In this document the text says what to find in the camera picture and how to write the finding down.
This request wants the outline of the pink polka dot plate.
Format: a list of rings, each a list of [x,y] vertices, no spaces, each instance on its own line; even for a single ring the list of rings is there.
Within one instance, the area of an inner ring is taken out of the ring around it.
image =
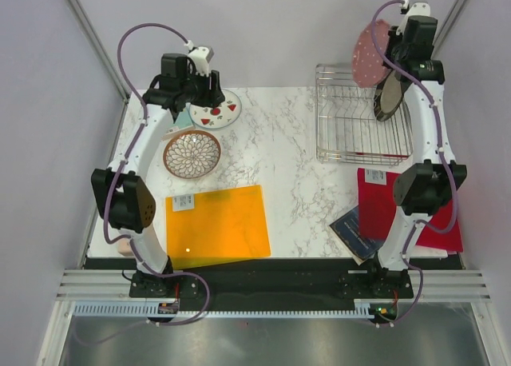
[[[385,53],[389,40],[390,24],[382,19],[375,23],[375,34],[379,49]],[[351,72],[353,81],[360,88],[372,88],[381,82],[388,74],[383,65],[371,37],[371,24],[358,36],[352,54]]]

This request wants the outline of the dark rim beige plate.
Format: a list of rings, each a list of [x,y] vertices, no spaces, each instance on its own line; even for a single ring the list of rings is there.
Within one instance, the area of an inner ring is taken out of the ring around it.
[[[377,121],[391,119],[402,104],[404,94],[410,86],[409,81],[401,81],[401,74],[391,70],[377,84],[374,92],[373,112]]]

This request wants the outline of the brown rim floral plate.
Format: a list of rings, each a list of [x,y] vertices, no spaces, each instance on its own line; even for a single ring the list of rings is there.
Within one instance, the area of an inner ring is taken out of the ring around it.
[[[201,178],[217,167],[221,146],[210,133],[189,130],[173,137],[163,152],[164,167],[181,179]]]

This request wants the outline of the metal wire dish rack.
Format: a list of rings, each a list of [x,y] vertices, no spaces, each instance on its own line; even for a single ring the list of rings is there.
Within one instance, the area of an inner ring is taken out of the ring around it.
[[[316,157],[357,165],[397,165],[413,153],[412,129],[406,104],[390,119],[374,111],[374,88],[360,88],[346,63],[318,64],[316,88]]]

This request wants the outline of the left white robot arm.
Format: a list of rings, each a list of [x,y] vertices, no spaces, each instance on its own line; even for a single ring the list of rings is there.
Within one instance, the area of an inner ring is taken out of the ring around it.
[[[147,285],[157,296],[168,296],[176,283],[172,262],[153,227],[156,201],[145,178],[161,138],[186,105],[217,107],[224,101],[220,74],[209,66],[212,55],[207,46],[195,47],[188,54],[164,54],[160,74],[145,93],[136,95],[142,119],[131,141],[106,169],[95,169],[91,176],[105,242],[128,240],[138,270],[150,274]],[[110,229],[119,232],[118,238],[109,235]]]

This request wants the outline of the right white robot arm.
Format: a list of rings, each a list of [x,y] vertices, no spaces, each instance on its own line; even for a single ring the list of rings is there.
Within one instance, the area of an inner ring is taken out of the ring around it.
[[[443,228],[434,226],[431,219],[442,207],[457,205],[457,191],[467,177],[467,168],[456,162],[446,132],[444,69],[439,60],[431,57],[436,28],[435,18],[411,15],[403,26],[392,26],[388,43],[380,46],[376,25],[370,26],[374,48],[382,64],[390,70],[376,88],[374,115],[379,121],[387,121],[405,104],[414,147],[411,167],[394,182],[397,211],[386,241],[377,253],[381,269],[369,273],[365,279],[367,291],[377,297],[394,288],[390,272],[410,267],[409,251],[424,228],[440,234],[453,228],[457,208],[452,209],[451,218]]]

